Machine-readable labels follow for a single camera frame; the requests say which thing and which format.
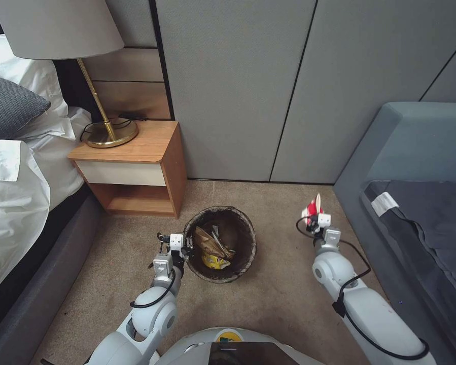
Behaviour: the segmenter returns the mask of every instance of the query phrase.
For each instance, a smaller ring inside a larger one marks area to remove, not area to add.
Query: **white bed sheet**
[[[79,190],[84,182],[67,155],[78,145],[84,127],[91,122],[91,115],[81,108],[70,107],[69,118],[75,139],[46,135],[25,141],[50,186],[50,210]]]
[[[67,155],[90,114],[71,107],[69,117],[76,138],[0,140],[0,283],[40,236],[49,211],[84,182]]]

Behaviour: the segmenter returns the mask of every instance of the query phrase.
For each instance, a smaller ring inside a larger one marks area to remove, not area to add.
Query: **bed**
[[[102,210],[67,155],[98,110],[74,60],[2,54],[0,82],[38,85],[39,97],[45,85],[48,102],[16,140],[0,140],[0,364],[16,364],[30,362],[96,231]]]
[[[456,103],[385,104],[334,190],[395,310],[456,364]]]

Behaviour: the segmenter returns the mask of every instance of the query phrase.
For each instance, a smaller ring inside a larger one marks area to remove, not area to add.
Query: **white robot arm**
[[[155,256],[155,277],[150,288],[130,303],[131,312],[118,329],[96,347],[86,364],[143,365],[158,359],[157,347],[177,318],[177,294],[189,248],[185,247],[184,234],[157,237],[168,244],[168,253]],[[136,340],[137,333],[144,339]]]
[[[380,294],[362,281],[360,277],[367,274],[370,267],[358,250],[343,241],[351,245],[367,265],[368,270],[360,275],[356,275],[349,260],[339,252],[341,232],[329,227],[331,216],[318,214],[311,217],[311,221],[318,222],[309,228],[314,233],[316,248],[312,272],[329,292],[335,311],[370,362],[435,364],[427,343],[414,334]]]

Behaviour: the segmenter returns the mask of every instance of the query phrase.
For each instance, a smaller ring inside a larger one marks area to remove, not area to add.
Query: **gold lamp base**
[[[86,144],[94,148],[115,147],[131,141],[138,134],[138,126],[134,121],[122,124],[110,122],[110,125],[114,130],[115,138],[110,137],[106,124],[94,123],[89,126],[88,133],[85,134]]]

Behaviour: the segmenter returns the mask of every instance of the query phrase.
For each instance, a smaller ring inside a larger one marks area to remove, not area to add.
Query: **trash can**
[[[231,265],[214,270],[202,262],[202,250],[194,243],[197,226],[206,232],[218,226],[221,242],[228,249],[236,251]],[[213,283],[228,283],[239,278],[250,268],[257,253],[255,231],[250,219],[232,206],[214,206],[201,211],[186,224],[184,232],[188,243],[194,247],[194,254],[189,257],[187,265],[201,279]]]

